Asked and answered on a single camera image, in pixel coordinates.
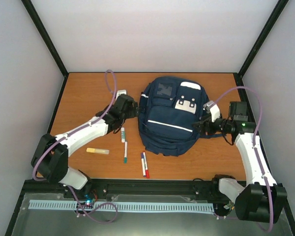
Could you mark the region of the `navy blue student backpack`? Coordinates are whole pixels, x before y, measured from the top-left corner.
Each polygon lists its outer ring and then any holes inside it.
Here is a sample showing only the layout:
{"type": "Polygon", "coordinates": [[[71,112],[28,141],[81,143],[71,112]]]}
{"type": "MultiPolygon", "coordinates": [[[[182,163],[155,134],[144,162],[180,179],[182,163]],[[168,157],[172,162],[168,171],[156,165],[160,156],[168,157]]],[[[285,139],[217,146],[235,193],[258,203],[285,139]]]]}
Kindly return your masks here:
{"type": "Polygon", "coordinates": [[[197,82],[175,76],[153,80],[141,93],[138,128],[147,151],[164,156],[185,154],[200,134],[192,126],[205,114],[209,101],[197,82]]]}

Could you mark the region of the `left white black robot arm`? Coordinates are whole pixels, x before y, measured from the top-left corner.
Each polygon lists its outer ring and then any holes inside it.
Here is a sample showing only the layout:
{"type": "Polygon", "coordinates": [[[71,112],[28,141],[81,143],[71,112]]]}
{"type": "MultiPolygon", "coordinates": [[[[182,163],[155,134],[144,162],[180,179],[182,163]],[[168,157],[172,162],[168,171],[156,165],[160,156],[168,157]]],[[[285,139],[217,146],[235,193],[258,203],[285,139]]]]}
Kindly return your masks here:
{"type": "Polygon", "coordinates": [[[92,194],[89,178],[69,167],[69,157],[92,140],[111,132],[117,133],[128,118],[135,118],[138,114],[138,103],[131,96],[121,94],[114,104],[109,104],[84,124],[56,136],[43,135],[31,160],[32,178],[68,185],[80,197],[89,197],[92,194]]]}

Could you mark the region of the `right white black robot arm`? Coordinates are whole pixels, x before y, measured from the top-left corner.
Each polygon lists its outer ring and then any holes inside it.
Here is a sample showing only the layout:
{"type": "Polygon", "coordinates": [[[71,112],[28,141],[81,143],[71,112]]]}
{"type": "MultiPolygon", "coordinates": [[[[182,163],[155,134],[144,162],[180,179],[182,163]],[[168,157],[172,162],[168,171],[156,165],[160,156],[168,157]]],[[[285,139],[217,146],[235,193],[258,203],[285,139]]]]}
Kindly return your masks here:
{"type": "Polygon", "coordinates": [[[275,224],[287,200],[287,192],[271,175],[263,156],[257,125],[249,122],[246,102],[230,102],[227,118],[222,118],[213,101],[204,105],[206,115],[193,127],[202,135],[230,134],[230,145],[236,146],[245,170],[246,185],[233,177],[216,175],[218,191],[234,204],[240,220],[275,224]]]}

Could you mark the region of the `green cap glue stick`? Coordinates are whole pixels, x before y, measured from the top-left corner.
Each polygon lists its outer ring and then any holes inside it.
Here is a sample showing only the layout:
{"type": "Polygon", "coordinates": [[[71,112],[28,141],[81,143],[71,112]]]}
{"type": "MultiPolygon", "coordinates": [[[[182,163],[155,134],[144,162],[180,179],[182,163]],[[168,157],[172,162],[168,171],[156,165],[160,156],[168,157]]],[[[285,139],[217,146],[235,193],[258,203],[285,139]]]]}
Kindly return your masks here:
{"type": "Polygon", "coordinates": [[[125,141],[126,141],[126,138],[125,138],[125,128],[122,127],[120,130],[121,130],[121,142],[122,143],[125,143],[125,141]]]}

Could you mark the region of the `teal tip white marker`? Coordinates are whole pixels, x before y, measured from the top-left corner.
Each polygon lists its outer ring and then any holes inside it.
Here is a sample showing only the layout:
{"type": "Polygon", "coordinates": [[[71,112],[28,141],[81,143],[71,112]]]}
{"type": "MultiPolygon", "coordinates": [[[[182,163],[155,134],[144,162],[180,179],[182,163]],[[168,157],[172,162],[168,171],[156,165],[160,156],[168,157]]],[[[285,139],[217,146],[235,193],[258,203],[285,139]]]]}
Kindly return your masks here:
{"type": "Polygon", "coordinates": [[[124,142],[124,159],[123,159],[124,164],[127,163],[127,153],[128,153],[128,142],[125,141],[124,142]]]}

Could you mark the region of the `blue purple marker pen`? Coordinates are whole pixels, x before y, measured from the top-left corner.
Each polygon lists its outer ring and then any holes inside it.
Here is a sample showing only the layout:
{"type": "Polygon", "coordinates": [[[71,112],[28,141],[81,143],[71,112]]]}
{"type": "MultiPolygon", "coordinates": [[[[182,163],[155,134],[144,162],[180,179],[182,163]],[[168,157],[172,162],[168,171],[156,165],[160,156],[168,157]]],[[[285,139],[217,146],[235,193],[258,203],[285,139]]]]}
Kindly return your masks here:
{"type": "Polygon", "coordinates": [[[143,177],[146,177],[146,168],[145,168],[145,161],[144,161],[143,153],[141,153],[141,164],[142,164],[143,177]]]}

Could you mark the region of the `yellow highlighter clear cap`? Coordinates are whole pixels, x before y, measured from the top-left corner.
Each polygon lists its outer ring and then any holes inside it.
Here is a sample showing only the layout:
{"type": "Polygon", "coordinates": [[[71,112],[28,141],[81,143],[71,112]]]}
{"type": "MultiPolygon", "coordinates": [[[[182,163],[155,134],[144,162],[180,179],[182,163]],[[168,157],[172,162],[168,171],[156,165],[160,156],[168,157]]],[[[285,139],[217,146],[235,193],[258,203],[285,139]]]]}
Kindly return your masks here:
{"type": "Polygon", "coordinates": [[[107,149],[100,149],[100,148],[87,148],[86,149],[87,153],[96,153],[96,154],[104,154],[104,155],[108,155],[109,154],[109,150],[107,149]]]}

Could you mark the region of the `red marker pen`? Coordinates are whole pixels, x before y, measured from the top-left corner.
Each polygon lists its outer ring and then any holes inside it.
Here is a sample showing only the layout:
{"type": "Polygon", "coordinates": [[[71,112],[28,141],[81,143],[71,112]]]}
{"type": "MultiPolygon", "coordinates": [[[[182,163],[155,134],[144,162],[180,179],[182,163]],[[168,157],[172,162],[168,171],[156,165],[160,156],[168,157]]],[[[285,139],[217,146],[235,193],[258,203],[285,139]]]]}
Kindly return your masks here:
{"type": "Polygon", "coordinates": [[[143,151],[143,157],[144,157],[146,177],[150,178],[149,171],[148,171],[147,157],[146,157],[146,152],[145,151],[143,151]]]}

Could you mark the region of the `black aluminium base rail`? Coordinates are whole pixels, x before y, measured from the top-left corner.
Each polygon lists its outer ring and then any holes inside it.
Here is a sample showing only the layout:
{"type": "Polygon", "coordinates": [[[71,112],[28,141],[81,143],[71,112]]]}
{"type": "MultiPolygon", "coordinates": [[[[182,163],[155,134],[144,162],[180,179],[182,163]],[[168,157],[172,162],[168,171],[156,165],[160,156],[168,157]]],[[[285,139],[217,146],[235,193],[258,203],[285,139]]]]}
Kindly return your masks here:
{"type": "Polygon", "coordinates": [[[156,195],[182,196],[196,201],[221,203],[230,200],[231,195],[235,193],[227,181],[228,178],[213,178],[211,181],[92,179],[81,190],[70,191],[60,183],[26,180],[22,192],[62,193],[65,198],[76,195],[81,201],[85,199],[110,201],[112,196],[117,195],[156,195]]]}

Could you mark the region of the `black frame post left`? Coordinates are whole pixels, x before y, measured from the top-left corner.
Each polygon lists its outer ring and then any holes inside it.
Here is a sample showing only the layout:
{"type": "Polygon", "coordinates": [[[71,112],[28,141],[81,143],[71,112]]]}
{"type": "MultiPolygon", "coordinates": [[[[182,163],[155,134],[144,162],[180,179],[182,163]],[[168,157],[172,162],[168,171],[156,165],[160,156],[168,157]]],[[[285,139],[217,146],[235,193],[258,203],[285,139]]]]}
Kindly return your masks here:
{"type": "Polygon", "coordinates": [[[58,69],[60,70],[62,76],[64,78],[67,78],[69,73],[51,39],[51,37],[49,36],[38,12],[36,11],[32,1],[30,0],[21,0],[24,8],[26,9],[28,15],[30,16],[33,24],[35,25],[37,31],[39,32],[42,40],[44,41],[47,49],[49,50],[52,58],[54,59],[54,62],[56,63],[58,69]]]}

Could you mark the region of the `black frame post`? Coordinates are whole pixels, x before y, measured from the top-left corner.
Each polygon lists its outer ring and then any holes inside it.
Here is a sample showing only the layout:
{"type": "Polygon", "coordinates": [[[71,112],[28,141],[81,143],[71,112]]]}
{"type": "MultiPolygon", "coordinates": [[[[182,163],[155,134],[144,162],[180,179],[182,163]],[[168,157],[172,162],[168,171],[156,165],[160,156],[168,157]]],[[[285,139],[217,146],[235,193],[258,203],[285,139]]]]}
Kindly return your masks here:
{"type": "Polygon", "coordinates": [[[36,11],[32,1],[30,0],[21,0],[24,8],[26,9],[28,15],[30,16],[33,24],[35,25],[37,31],[39,32],[42,40],[44,41],[47,49],[49,50],[52,58],[54,59],[54,62],[56,63],[58,69],[60,70],[62,76],[64,78],[67,78],[69,73],[51,39],[51,37],[49,36],[38,12],[36,11]]]}
{"type": "Polygon", "coordinates": [[[273,29],[275,23],[277,22],[278,18],[280,17],[281,13],[285,9],[286,5],[288,4],[289,0],[278,0],[274,9],[272,10],[270,16],[268,17],[265,25],[263,26],[259,36],[257,37],[253,47],[251,48],[250,52],[248,53],[243,65],[241,66],[238,76],[242,79],[247,72],[248,68],[250,67],[251,63],[253,62],[254,58],[256,57],[258,51],[261,49],[263,43],[265,42],[266,38],[270,34],[271,30],[273,29]]]}

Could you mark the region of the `black frame post right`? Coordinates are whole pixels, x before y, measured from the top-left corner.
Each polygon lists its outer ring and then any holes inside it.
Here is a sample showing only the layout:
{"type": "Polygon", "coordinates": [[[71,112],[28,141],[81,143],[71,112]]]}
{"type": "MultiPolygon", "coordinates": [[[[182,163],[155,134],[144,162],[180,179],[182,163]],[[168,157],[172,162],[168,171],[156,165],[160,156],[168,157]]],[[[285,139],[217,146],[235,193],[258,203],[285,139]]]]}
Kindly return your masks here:
{"type": "Polygon", "coordinates": [[[271,30],[273,29],[275,23],[277,22],[278,18],[280,17],[281,13],[285,9],[286,5],[288,4],[289,0],[278,0],[274,9],[272,10],[270,16],[268,17],[265,25],[263,26],[259,36],[257,37],[253,47],[251,48],[250,52],[248,53],[243,65],[241,66],[238,76],[242,79],[247,72],[248,68],[250,67],[251,63],[253,62],[254,58],[256,57],[258,51],[261,49],[263,43],[265,42],[266,38],[270,34],[271,30]]]}

